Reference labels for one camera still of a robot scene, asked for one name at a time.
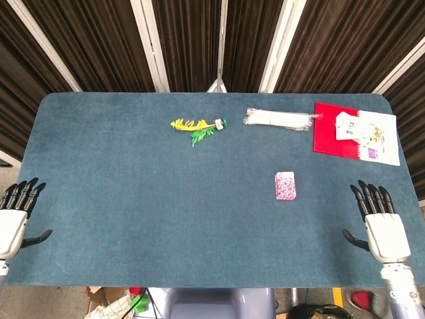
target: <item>plastic packaging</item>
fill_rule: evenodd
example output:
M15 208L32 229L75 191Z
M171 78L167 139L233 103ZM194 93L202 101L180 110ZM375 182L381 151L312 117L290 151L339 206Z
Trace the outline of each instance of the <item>plastic packaging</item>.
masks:
M313 118L317 118L321 114L291 113L291 112L275 112L267 110L257 110L249 108L243 119L244 124L262 124L281 126L297 131L307 131L313 124Z

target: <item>curtain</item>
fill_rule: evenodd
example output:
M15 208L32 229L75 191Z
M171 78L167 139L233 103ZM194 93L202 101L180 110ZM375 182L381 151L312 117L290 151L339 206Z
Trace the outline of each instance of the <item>curtain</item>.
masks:
M422 0L307 0L275 92L372 92L424 35Z
M221 1L152 3L170 91L207 91L217 77Z
M258 92L283 0L229 0L223 82L229 92Z
M385 93L419 200L425 199L425 55Z
M23 2L84 91L155 91L129 1Z
M9 4L0 8L0 150L22 160L41 100L71 89Z

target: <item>robotic hand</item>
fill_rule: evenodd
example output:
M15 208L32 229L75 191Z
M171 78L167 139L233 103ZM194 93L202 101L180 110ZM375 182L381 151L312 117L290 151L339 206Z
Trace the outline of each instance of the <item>robotic hand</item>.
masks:
M0 199L0 290L9 272L6 260L14 257L21 248L45 241L52 233L49 229L41 236L23 239L37 197L46 186L42 183L33 189L38 180L34 178L28 183L13 184Z
M425 319L419 292L410 267L404 261L410 256L406 231L400 215L396 214L388 191L382 186L359 181L360 190L351 185L361 217L365 222L369 242L355 238L344 229L344 237L354 246L370 251L383 264L381 278L390 302L394 319Z

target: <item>black robotic finger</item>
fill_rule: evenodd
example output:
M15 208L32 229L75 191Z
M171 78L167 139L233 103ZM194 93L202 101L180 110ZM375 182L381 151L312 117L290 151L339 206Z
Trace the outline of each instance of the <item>black robotic finger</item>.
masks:
M345 239L348 240L348 242L356 247L362 248L365 251L371 251L369 249L369 244L367 241L362 241L361 239L357 239L356 237L352 236L352 234L344 229L343 230L343 235L345 237Z
M39 181L39 179L36 177L36 178L33 178L32 180L30 180L26 184L26 186L23 188L23 190L21 192L21 196L19 196L19 199L17 201L15 209L23 209L24 208L25 204L28 201L31 190L33 189L34 185L37 184L38 181Z
M359 181L359 185L361 189L363 190L363 193L365 194L365 197L367 199L367 202L369 203L369 207L371 208L371 213L376 214L378 213L377 208L375 206L375 203L373 202L373 196L369 188L367 187L366 183L364 181Z
M13 190L15 189L16 184L13 184L9 186L5 192L2 194L0 199L0 209L5 209L7 206L7 203L9 202L9 198L12 195Z
M28 247L28 246L33 246L33 245L37 245L39 243L42 243L43 241L48 239L48 237L51 234L52 234L52 230L48 229L43 234L41 234L41 236L23 239L22 243L21 243L21 248L25 248L25 247Z
M33 189L31 194L29 194L28 201L23 207L23 210L27 212L27 219L31 216L35 203L37 202L37 197L40 195L40 192L44 189L45 186L46 183L41 183L39 186Z
M379 213L386 213L388 209L384 205L383 197L381 193L379 193L379 190L372 184L369 184L369 189L372 191L373 196L375 197L375 201L378 203L378 207L380 212Z
M369 208L367 208L367 205L365 203L365 198L363 197L363 194L357 187L355 187L354 185L350 185L350 188L356 197L357 205L359 206L361 217L363 218L363 221L365 221L366 215L369 214Z
M27 181L22 181L12 192L12 195L9 198L9 202L6 205L7 209L15 209L16 202L18 202L19 196L21 194L22 189L26 186Z
M396 210L394 209L394 205L392 204L390 193L382 186L379 186L379 190L381 191L382 196L384 196L385 203L388 206L388 212L391 214L395 214Z

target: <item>pink card box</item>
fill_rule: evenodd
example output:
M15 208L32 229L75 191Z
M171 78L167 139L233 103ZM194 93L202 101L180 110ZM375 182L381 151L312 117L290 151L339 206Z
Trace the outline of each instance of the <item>pink card box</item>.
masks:
M292 201L297 197L295 175L292 171L279 171L274 179L276 182L276 199Z

